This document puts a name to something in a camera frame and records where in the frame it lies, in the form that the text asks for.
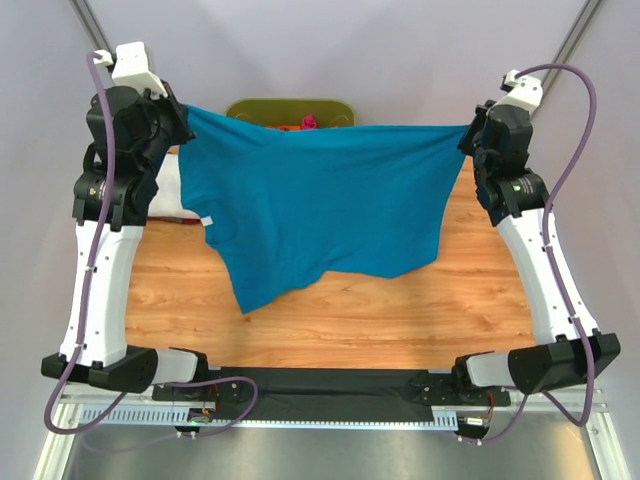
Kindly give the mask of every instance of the pink object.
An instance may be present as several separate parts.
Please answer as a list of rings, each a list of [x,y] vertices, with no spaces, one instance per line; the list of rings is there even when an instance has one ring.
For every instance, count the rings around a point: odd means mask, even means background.
[[[302,119],[302,125],[300,128],[302,130],[312,130],[314,128],[318,128],[318,123],[313,115],[307,115]]]

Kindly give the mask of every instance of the white wall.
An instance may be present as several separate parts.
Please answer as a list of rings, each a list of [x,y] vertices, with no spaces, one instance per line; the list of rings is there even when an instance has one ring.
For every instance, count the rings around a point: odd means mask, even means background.
[[[0,478],[23,480],[53,387],[40,359],[57,351],[69,320],[91,48],[67,2],[38,0],[3,0],[0,45]]]
[[[502,75],[553,59],[584,0],[91,0],[181,101],[326,97],[360,123],[464,123]]]
[[[602,376],[627,461],[640,478],[640,33],[636,0],[605,2],[571,63],[599,100],[592,140],[556,202],[560,240],[585,302],[622,354]],[[579,80],[563,73],[535,119],[531,165],[558,178],[582,133]]]

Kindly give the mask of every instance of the green tray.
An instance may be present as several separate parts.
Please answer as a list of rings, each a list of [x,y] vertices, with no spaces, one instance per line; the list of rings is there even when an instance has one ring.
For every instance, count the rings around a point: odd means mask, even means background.
[[[307,115],[313,115],[319,128],[352,127],[356,114],[344,102],[307,98],[247,98],[231,105],[227,117],[263,127],[300,125]]]

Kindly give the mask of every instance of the wooden tabletop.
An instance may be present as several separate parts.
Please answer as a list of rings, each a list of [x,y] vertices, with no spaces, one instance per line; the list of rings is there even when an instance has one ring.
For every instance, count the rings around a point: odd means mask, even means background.
[[[448,368],[533,344],[514,263],[475,199],[467,161],[438,260],[394,280],[328,272],[243,315],[200,225],[148,223],[129,290],[132,345],[205,352],[211,365]]]

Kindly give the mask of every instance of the teal towel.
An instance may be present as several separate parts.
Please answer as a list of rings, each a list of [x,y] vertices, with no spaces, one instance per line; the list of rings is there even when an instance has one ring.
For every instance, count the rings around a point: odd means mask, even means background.
[[[182,204],[210,217],[243,312],[327,270],[393,278],[433,262],[466,126],[281,132],[189,107]]]

